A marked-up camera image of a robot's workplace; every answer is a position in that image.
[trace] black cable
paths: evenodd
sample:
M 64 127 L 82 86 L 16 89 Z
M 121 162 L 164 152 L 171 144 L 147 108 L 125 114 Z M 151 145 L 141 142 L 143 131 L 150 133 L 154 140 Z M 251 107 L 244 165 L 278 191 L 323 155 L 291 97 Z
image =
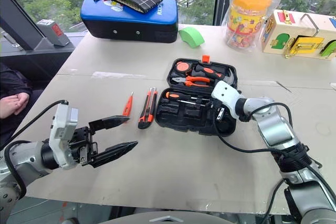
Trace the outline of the black cable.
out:
M 13 135 L 9 140 L 12 141 L 14 138 L 16 138 L 17 136 L 19 136 L 22 132 L 24 132 L 25 129 L 27 129 L 29 126 L 31 126 L 37 119 L 39 119 L 44 113 L 46 113 L 48 110 L 50 110 L 52 107 L 54 107 L 55 105 L 62 103 L 62 104 L 68 104 L 68 102 L 66 100 L 59 100 L 56 101 L 54 103 L 52 103 L 51 105 L 49 105 L 48 107 L 46 107 L 44 110 L 42 110 L 41 113 L 39 113 L 36 117 L 34 117 L 29 123 L 27 123 L 25 126 L 22 127 L 22 129 L 20 129 L 15 135 Z M 9 151 L 11 150 L 11 148 L 16 145 L 16 144 L 26 144 L 26 143 L 30 143 L 30 141 L 25 141 L 25 140 L 19 140 L 19 141 L 14 141 L 12 143 L 9 143 L 6 148 L 5 148 L 5 152 L 4 152 L 4 157 L 5 157 L 5 162 L 6 165 L 8 167 L 8 170 L 11 172 L 12 176 L 16 179 L 17 184 L 20 187 L 20 197 L 19 199 L 21 199 L 22 197 L 24 197 L 26 195 L 27 192 L 27 188 L 26 185 L 24 183 L 24 181 L 22 180 L 22 178 L 20 177 L 19 173 L 17 172 L 17 170 L 15 169 L 12 160 L 10 159 L 10 154 Z
M 260 224 L 264 224 L 265 221 L 269 218 L 269 213 L 271 212 L 272 210 L 272 206 L 273 206 L 273 203 L 274 203 L 274 199 L 275 199 L 275 194 L 277 194 L 277 191 L 278 189 L 280 188 L 280 186 L 282 185 L 282 183 L 284 183 L 285 181 L 282 179 L 281 181 L 279 181 L 279 183 L 275 186 L 274 190 L 273 190 L 273 193 L 272 193 L 272 197 L 271 197 L 271 201 L 269 202 L 269 206 L 267 208 L 267 211 L 264 215 L 264 217 L 262 218 Z
M 273 106 L 273 105 L 282 105 L 284 106 L 286 109 L 288 108 L 287 105 L 283 104 L 283 103 L 270 103 L 268 105 L 265 105 L 265 106 L 262 106 L 254 111 L 252 111 L 252 113 L 249 115 L 248 118 L 251 118 L 253 113 L 256 113 L 257 111 L 259 110 L 262 110 L 262 109 L 265 109 L 269 106 Z M 290 110 L 288 108 L 288 118 L 291 119 L 291 113 L 290 113 Z M 311 171 L 312 173 L 314 173 L 314 175 L 323 183 L 323 185 L 326 187 L 326 189 L 329 191 L 331 197 L 333 198 L 333 200 L 336 202 L 336 195 L 334 193 L 334 191 L 331 189 L 331 187 L 329 186 L 329 184 L 326 182 L 326 180 L 316 171 L 314 170 L 309 164 L 307 164 L 306 162 L 298 159 L 296 156 L 290 154 L 290 153 L 287 153 L 287 152 L 284 152 L 282 150 L 278 150 L 278 149 L 275 149 L 275 148 L 262 148 L 262 149 L 255 149 L 255 150 L 244 150 L 244 149 L 241 149 L 241 148 L 238 148 L 238 147 L 235 147 L 231 144 L 229 144 L 222 136 L 221 134 L 219 133 L 219 129 L 218 129 L 218 126 L 216 124 L 216 119 L 217 119 L 217 116 L 216 116 L 216 113 L 214 113 L 214 116 L 213 116 L 213 124 L 214 124 L 214 128 L 215 128 L 215 131 L 217 133 L 217 136 L 219 137 L 219 139 L 224 143 L 226 144 L 228 147 L 236 150 L 236 151 L 239 151 L 239 152 L 243 152 L 243 153 L 259 153 L 259 152 L 274 152 L 274 153 L 278 153 L 278 154 L 281 154 L 283 155 L 284 157 L 290 157 L 292 159 L 294 159 L 296 162 L 298 162 L 299 164 L 301 164 L 302 166 L 304 166 L 305 168 L 307 168 L 309 171 Z

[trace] red label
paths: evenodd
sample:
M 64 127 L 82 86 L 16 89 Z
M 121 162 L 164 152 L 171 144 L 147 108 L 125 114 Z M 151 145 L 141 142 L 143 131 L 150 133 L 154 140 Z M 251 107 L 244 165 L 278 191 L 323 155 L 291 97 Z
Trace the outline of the red label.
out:
M 57 37 L 59 37 L 63 34 L 62 31 L 61 31 L 61 28 L 59 28 L 59 26 L 57 24 L 54 24 L 51 28 L 54 30 Z
M 280 22 L 285 22 L 286 21 L 286 17 L 285 17 L 283 12 L 282 13 L 278 12 L 278 16 L 279 16 Z M 291 13 L 289 14 L 289 19 L 292 23 L 295 23 L 295 20 L 294 20 L 293 15 Z

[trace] blue case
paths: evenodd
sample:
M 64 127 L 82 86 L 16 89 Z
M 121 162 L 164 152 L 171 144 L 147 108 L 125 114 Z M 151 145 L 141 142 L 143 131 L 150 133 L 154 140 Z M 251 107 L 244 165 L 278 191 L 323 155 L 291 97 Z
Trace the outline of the blue case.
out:
M 80 17 L 97 38 L 165 43 L 177 38 L 175 0 L 163 0 L 146 14 L 110 0 L 84 0 Z

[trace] white table surface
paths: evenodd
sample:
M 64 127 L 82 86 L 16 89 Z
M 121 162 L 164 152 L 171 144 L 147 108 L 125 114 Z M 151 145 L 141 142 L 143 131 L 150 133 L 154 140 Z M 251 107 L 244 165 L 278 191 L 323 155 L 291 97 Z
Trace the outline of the white table surface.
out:
M 221 27 L 196 27 L 205 39 L 196 49 L 180 37 L 172 44 L 162 44 L 98 39 L 88 33 L 22 125 L 48 104 L 67 99 L 79 109 L 78 127 L 87 126 L 90 121 L 121 114 L 133 91 L 131 120 L 97 132 L 94 140 L 100 151 L 121 142 L 137 140 L 139 144 L 96 169 L 54 170 L 29 185 L 27 195 L 103 205 L 265 212 L 271 190 L 280 179 L 269 153 L 239 153 L 216 136 L 182 133 L 156 123 L 146 130 L 137 128 L 148 88 L 155 86 L 160 93 L 168 87 L 166 77 L 176 58 L 201 59 L 202 54 L 236 67 L 238 88 L 246 97 L 265 95 L 290 106 L 296 134 L 310 147 L 309 155 L 323 164 L 322 174 L 336 189 L 336 60 L 288 60 L 258 50 L 242 54 L 226 46 Z M 55 110 L 18 139 L 48 138 Z M 236 131 L 226 139 L 242 148 L 265 147 L 255 122 L 237 122 Z M 275 214 L 289 213 L 283 189 L 274 203 Z

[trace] tool case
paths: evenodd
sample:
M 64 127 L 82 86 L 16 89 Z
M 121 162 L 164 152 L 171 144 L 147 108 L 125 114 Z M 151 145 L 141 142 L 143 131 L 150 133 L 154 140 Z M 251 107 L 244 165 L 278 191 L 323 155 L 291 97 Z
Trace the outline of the tool case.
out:
M 163 0 L 145 14 L 111 0 L 84 0 L 80 17 L 97 38 L 165 43 L 177 39 L 175 0 Z
M 186 67 L 186 72 L 178 71 L 177 66 L 179 64 L 185 64 L 185 62 L 189 64 L 191 68 L 187 69 Z M 212 90 L 220 80 L 210 78 L 211 82 L 206 83 L 208 87 L 186 86 L 185 83 L 175 82 L 173 80 L 173 78 L 186 78 L 187 76 L 207 77 L 205 72 L 196 71 L 196 69 L 199 70 L 199 67 L 210 68 L 225 76 L 232 74 L 231 86 L 237 89 L 237 72 L 233 66 L 194 59 L 177 59 L 174 61 L 172 69 L 167 77 L 169 88 L 161 93 L 158 100 L 155 121 L 161 127 L 169 127 L 177 131 L 187 132 L 190 130 L 202 135 L 217 135 L 213 126 L 213 117 L 214 113 L 218 116 L 219 109 L 215 110 L 210 106 L 214 101 L 217 102 L 217 104 L 219 103 L 224 111 L 222 118 L 216 121 L 219 132 L 222 136 L 229 136 L 235 131 L 236 120 L 231 116 L 227 107 L 222 105 L 220 101 L 211 98 Z M 194 84 L 202 85 L 204 82 L 195 81 Z M 168 99 L 168 92 L 169 94 L 178 93 L 189 96 L 192 98 L 192 100 L 189 101 L 197 103 L 197 105 L 174 101 L 170 98 Z

